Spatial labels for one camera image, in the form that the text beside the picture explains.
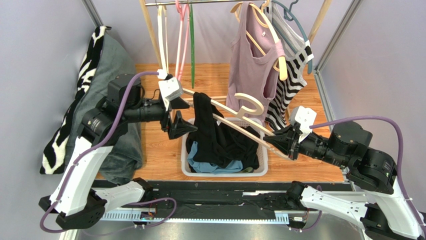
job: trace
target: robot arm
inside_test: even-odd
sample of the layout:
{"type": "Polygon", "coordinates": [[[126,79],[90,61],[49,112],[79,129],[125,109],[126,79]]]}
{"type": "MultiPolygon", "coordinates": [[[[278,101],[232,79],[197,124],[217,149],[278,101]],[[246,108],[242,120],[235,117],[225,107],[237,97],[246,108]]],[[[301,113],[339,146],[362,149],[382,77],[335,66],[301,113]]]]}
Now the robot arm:
{"type": "Polygon", "coordinates": [[[298,190],[291,194],[293,200],[306,208],[348,220],[373,240],[424,239],[421,226],[399,187],[395,161],[387,153],[369,147],[373,135],[349,121],[336,124],[329,138],[319,136],[309,130],[315,118],[309,114],[311,111],[297,108],[290,117],[290,126],[263,139],[292,160],[302,154],[341,169],[348,167],[346,178],[377,204],[338,199],[297,182],[294,184],[299,185],[298,190]]]}
{"type": "Polygon", "coordinates": [[[39,201],[40,207],[47,212],[57,201],[63,183],[68,182],[60,201],[55,204],[52,211],[59,213],[56,223],[63,230],[90,228],[104,213],[126,204],[143,201],[145,193],[153,189],[141,178],[106,190],[91,189],[101,164],[120,136],[127,133],[128,123],[159,121],[161,129],[168,133],[169,139],[176,139],[197,130],[195,126],[182,119],[180,111],[176,112],[174,121],[171,120],[171,109],[189,108],[189,105],[178,97],[181,95],[182,86],[176,78],[169,75],[167,81],[160,81],[161,96],[156,100],[141,97],[141,92],[145,91],[137,82],[131,87],[123,116],[112,137],[105,145],[84,155],[78,164],[71,164],[83,152],[105,139],[116,118],[124,91],[133,77],[131,74],[122,74],[110,81],[107,96],[83,116],[77,130],[78,137],[70,164],[58,188],[52,195],[42,197],[39,201]]]}

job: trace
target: white plastic basket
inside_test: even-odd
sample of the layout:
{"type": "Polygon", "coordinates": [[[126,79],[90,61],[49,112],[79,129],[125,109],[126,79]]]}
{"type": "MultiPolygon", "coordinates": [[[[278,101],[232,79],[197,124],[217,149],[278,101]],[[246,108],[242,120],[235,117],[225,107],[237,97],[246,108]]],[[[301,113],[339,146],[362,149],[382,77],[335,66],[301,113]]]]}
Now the white plastic basket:
{"type": "MultiPolygon", "coordinates": [[[[240,127],[248,127],[250,126],[250,124],[248,124],[245,121],[242,121],[239,118],[236,117],[226,117],[225,119],[227,119],[228,121],[240,126],[240,127]]],[[[250,118],[251,120],[255,121],[258,124],[262,124],[262,122],[259,119],[256,118],[250,118]]],[[[191,118],[188,120],[189,123],[193,124],[194,123],[195,118],[191,118]]],[[[263,137],[265,136],[265,133],[260,132],[260,139],[263,139],[263,137]]],[[[215,177],[215,178],[226,178],[226,177],[259,177],[259,176],[263,176],[267,173],[268,171],[268,152],[266,147],[259,145],[259,147],[257,148],[257,158],[259,159],[259,168],[255,169],[253,172],[251,173],[219,173],[219,174],[213,174],[213,173],[196,173],[196,172],[191,172],[190,166],[187,162],[187,157],[188,157],[188,153],[187,153],[187,147],[186,147],[186,142],[187,142],[187,138],[188,138],[188,134],[185,134],[182,137],[182,153],[180,154],[180,161],[181,161],[181,166],[182,166],[182,172],[183,174],[185,174],[186,176],[189,177],[215,177]]]]}

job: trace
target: gray tank top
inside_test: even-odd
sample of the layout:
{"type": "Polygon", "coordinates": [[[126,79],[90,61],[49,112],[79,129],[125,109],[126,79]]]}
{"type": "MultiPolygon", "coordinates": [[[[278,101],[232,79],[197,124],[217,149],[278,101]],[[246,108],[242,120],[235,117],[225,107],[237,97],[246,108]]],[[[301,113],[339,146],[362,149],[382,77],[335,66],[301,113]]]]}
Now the gray tank top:
{"type": "Polygon", "coordinates": [[[264,20],[257,11],[252,9],[249,2],[242,3],[238,33],[231,43],[232,56],[226,105],[235,111],[242,106],[254,109],[255,107],[250,102],[237,100],[234,97],[235,93],[251,95],[263,104],[264,111],[262,115],[249,114],[247,117],[257,118],[263,122],[268,105],[275,98],[277,90],[279,72],[273,66],[278,57],[284,56],[285,52],[281,41],[274,42],[271,30],[260,25],[255,14],[260,20],[264,20]],[[266,55],[259,51],[246,35],[246,31],[250,33],[266,55]]]}

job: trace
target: wood panel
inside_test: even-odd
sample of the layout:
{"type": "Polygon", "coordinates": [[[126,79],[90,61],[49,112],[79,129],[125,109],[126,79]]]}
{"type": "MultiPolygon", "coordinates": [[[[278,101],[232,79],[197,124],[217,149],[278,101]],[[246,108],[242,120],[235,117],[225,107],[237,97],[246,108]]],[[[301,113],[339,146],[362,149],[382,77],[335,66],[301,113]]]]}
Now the wood panel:
{"type": "MultiPolygon", "coordinates": [[[[191,66],[187,64],[182,77],[184,88],[191,89],[191,66]]],[[[157,64],[138,64],[138,72],[156,71],[157,64]]],[[[175,72],[175,66],[170,66],[170,72],[175,72]]],[[[222,96],[228,92],[229,64],[197,64],[195,66],[194,91],[207,95],[222,96]]],[[[321,104],[318,89],[313,75],[304,74],[308,85],[302,89],[292,100],[289,108],[303,105],[312,108],[318,113],[315,123],[326,121],[323,106],[321,104]]],[[[142,85],[146,91],[146,97],[150,98],[154,90],[158,88],[158,78],[147,76],[142,79],[142,85]]],[[[194,109],[182,110],[184,119],[194,117],[194,109]]],[[[260,177],[189,177],[181,170],[182,139],[169,140],[168,135],[162,132],[158,122],[141,124],[142,149],[144,153],[143,167],[137,170],[134,177],[145,180],[171,180],[171,181],[246,181],[246,182],[342,182],[343,176],[338,167],[327,163],[300,156],[296,161],[282,159],[273,153],[268,153],[268,172],[260,177]]],[[[324,136],[330,134],[327,127],[315,130],[324,136]]]]}

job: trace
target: clothing rack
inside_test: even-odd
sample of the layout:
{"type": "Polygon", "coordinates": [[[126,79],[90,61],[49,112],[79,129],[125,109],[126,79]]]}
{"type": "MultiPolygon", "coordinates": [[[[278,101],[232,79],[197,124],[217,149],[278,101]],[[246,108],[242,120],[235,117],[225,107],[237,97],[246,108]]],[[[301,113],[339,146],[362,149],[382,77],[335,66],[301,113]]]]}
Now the clothing rack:
{"type": "MultiPolygon", "coordinates": [[[[260,1],[260,0],[183,0],[179,1],[179,3],[182,4],[208,4],[208,3],[228,3],[228,2],[254,2],[254,1],[260,1]]],[[[151,21],[150,14],[148,12],[148,7],[153,6],[160,6],[160,5],[174,5],[174,1],[167,1],[167,2],[154,2],[154,3],[146,3],[145,0],[139,0],[140,7],[142,8],[143,17],[145,18],[146,27],[148,28],[149,37],[151,38],[152,46],[154,48],[155,56],[157,58],[158,66],[162,69],[162,63],[160,58],[160,48],[158,46],[157,37],[154,32],[153,23],[151,21]]],[[[321,24],[323,23],[324,17],[326,16],[326,13],[330,7],[330,4],[332,3],[332,0],[324,0],[322,3],[321,9],[319,10],[318,16],[315,19],[315,22],[313,23],[312,29],[309,33],[309,41],[312,43],[315,36],[317,35],[317,31],[320,28],[321,24]]]]}

